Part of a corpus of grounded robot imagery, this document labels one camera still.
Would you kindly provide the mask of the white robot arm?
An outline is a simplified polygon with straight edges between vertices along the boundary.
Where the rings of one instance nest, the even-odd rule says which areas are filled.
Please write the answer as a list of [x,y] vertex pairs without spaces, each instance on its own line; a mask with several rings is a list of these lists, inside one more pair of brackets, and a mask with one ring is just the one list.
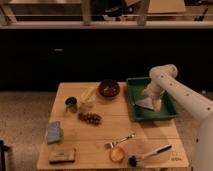
[[193,171],[213,171],[213,101],[178,82],[177,75],[173,64],[153,67],[149,71],[151,82],[144,92],[155,111],[160,110],[160,96],[166,91],[200,122]]

